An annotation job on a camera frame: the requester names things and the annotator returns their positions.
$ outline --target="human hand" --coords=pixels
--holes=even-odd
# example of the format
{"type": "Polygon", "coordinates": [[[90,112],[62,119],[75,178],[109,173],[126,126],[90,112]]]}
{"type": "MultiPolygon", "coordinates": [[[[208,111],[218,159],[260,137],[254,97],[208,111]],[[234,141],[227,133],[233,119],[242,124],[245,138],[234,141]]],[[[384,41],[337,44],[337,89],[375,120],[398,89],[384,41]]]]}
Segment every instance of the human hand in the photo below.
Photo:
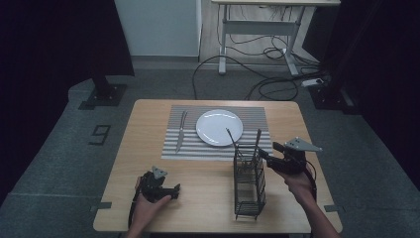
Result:
{"type": "MultiPolygon", "coordinates": [[[[136,189],[140,184],[140,178],[137,180],[136,189]]],[[[127,232],[127,238],[141,237],[145,227],[154,219],[158,211],[170,201],[170,195],[164,196],[155,203],[149,202],[142,194],[136,201],[136,208],[133,213],[132,225],[127,232]]]]}
{"type": "MultiPolygon", "coordinates": [[[[311,169],[309,167],[306,168],[309,173],[311,173],[311,169]]],[[[304,202],[315,201],[312,196],[311,182],[304,172],[292,176],[277,171],[275,172],[284,178],[284,183],[288,185],[289,191],[293,193],[299,204],[303,205],[304,202]]]]}

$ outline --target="table leg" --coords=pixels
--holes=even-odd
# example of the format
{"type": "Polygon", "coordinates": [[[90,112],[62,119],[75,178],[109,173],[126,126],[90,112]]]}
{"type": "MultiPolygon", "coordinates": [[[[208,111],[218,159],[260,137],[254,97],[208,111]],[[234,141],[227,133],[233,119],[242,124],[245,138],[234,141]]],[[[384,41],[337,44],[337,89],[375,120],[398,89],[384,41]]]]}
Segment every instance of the table leg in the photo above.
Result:
{"type": "Polygon", "coordinates": [[[305,7],[301,6],[299,15],[297,16],[297,20],[294,23],[293,34],[290,37],[290,41],[287,44],[287,48],[283,49],[284,58],[286,59],[287,66],[290,70],[292,75],[298,75],[299,72],[296,69],[295,60],[293,55],[291,54],[293,50],[294,43],[296,42],[296,37],[299,32],[300,24],[302,22],[303,13],[305,12],[305,7]]]}
{"type": "Polygon", "coordinates": [[[223,20],[222,20],[222,46],[220,47],[220,53],[219,53],[219,74],[225,74],[226,73],[226,23],[228,21],[227,19],[227,12],[228,12],[228,5],[224,5],[224,11],[223,11],[223,20]]]}

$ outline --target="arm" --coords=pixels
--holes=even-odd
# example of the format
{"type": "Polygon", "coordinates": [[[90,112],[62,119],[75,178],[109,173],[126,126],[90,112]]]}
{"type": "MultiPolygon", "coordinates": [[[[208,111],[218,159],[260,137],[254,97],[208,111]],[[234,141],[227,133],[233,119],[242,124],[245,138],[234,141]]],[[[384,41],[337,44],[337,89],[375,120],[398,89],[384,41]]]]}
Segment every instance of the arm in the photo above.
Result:
{"type": "Polygon", "coordinates": [[[133,213],[132,225],[127,232],[126,238],[140,238],[145,227],[153,220],[158,211],[170,201],[170,195],[163,197],[161,200],[151,203],[140,194],[136,201],[136,209],[133,213]]]}
{"type": "Polygon", "coordinates": [[[314,236],[318,238],[340,237],[339,233],[313,198],[311,194],[311,183],[306,174],[301,173],[295,176],[288,176],[283,173],[277,173],[284,178],[284,182],[289,186],[289,190],[305,211],[314,236]]]}

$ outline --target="standing desk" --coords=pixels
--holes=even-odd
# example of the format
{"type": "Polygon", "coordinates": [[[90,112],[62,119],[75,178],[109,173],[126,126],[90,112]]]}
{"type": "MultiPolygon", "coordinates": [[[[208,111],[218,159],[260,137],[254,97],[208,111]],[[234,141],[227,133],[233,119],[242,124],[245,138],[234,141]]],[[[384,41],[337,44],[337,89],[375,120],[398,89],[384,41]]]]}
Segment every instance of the standing desk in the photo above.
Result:
{"type": "Polygon", "coordinates": [[[222,27],[222,46],[220,48],[219,73],[226,73],[226,35],[272,35],[289,36],[290,41],[286,49],[282,49],[287,66],[292,75],[299,72],[296,69],[295,61],[291,52],[299,32],[305,7],[307,6],[338,6],[340,0],[212,0],[213,3],[224,6],[223,27],[222,27]],[[233,21],[228,18],[228,5],[280,5],[280,6],[299,6],[299,14],[295,22],[263,22],[263,21],[233,21]]]}

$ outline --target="wire basket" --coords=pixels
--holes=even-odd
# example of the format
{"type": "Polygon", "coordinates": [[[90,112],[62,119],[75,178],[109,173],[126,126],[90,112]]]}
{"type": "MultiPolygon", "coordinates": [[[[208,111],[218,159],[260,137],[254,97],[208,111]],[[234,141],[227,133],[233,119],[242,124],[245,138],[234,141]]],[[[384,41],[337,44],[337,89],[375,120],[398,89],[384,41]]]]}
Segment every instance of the wire basket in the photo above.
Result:
{"type": "Polygon", "coordinates": [[[261,130],[258,130],[257,139],[254,144],[236,145],[234,143],[236,219],[240,215],[253,216],[257,219],[265,206],[263,159],[258,153],[260,137],[261,130]]]}

